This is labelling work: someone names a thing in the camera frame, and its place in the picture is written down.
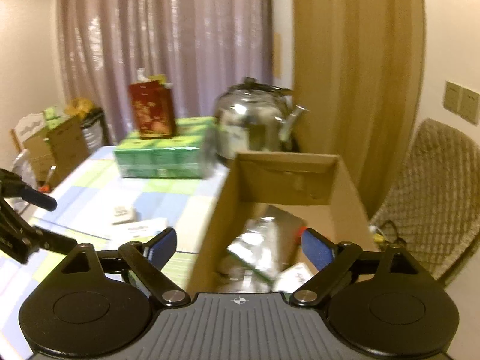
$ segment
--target wall switch panel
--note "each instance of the wall switch panel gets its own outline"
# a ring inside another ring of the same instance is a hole
[[[478,93],[467,88],[462,90],[458,113],[464,119],[475,125],[479,122],[479,100],[480,95]]]
[[[449,111],[458,112],[460,106],[460,98],[462,95],[462,87],[447,81],[445,86],[445,96],[443,98],[443,107]]]

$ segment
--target tablecloth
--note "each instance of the tablecloth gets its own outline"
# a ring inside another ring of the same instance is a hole
[[[105,250],[115,230],[111,226],[115,205],[133,205],[138,220],[166,218],[177,231],[178,247],[162,272],[185,287],[227,168],[218,164],[214,175],[205,180],[123,179],[112,150],[112,146],[100,148],[75,169],[52,193],[57,209],[37,209],[30,224]],[[41,250],[21,265],[0,252],[0,355],[4,360],[31,355],[18,325],[18,311],[62,258]]]

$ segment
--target cardboard carton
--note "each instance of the cardboard carton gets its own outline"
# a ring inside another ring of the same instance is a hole
[[[23,143],[30,151],[30,163],[37,181],[47,178],[50,168],[57,168],[49,185],[56,187],[88,156],[88,148],[77,116],[49,130],[44,127]]]
[[[227,246],[265,204],[303,218],[308,227],[333,242],[351,241],[364,250],[376,250],[357,190],[340,157],[240,153],[231,163],[191,273],[186,289],[191,296],[215,290],[215,272]],[[301,251],[297,260],[316,273]]]

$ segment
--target green package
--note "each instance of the green package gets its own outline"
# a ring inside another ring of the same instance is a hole
[[[45,108],[45,110],[43,111],[43,117],[45,118],[45,120],[56,119],[59,116],[60,115],[58,115],[57,108],[55,106]]]
[[[191,125],[191,124],[203,124],[207,126],[213,126],[215,118],[213,116],[196,116],[196,117],[181,117],[175,119],[177,126]]]
[[[125,139],[140,139],[140,132],[138,130],[131,131],[127,134]]]
[[[53,130],[54,128],[57,128],[59,125],[61,125],[66,120],[67,120],[67,118],[65,118],[63,116],[59,116],[59,117],[56,117],[55,119],[46,120],[45,124],[46,124],[46,127],[49,130]]]
[[[177,136],[173,138],[138,139],[138,132],[132,131],[114,149],[122,177],[186,179],[205,176],[213,163],[206,159],[206,153],[212,152],[206,148],[212,146],[214,120],[213,117],[177,119]]]
[[[152,165],[150,139],[125,139],[115,147],[114,154],[118,165]]]

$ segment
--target box flap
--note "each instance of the box flap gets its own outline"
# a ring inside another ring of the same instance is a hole
[[[330,201],[336,156],[294,153],[240,154],[241,200],[285,205]]]
[[[336,242],[350,241],[365,251],[378,250],[368,230],[365,208],[341,159],[335,171],[330,210],[337,234]]]
[[[228,177],[218,197],[210,224],[202,241],[188,287],[185,289],[190,296],[196,292],[212,290],[215,282],[215,271],[221,255],[225,253],[231,240],[242,231],[243,223],[237,223],[234,218],[245,216],[248,219],[248,207],[241,206],[239,201],[239,166],[232,163]]]

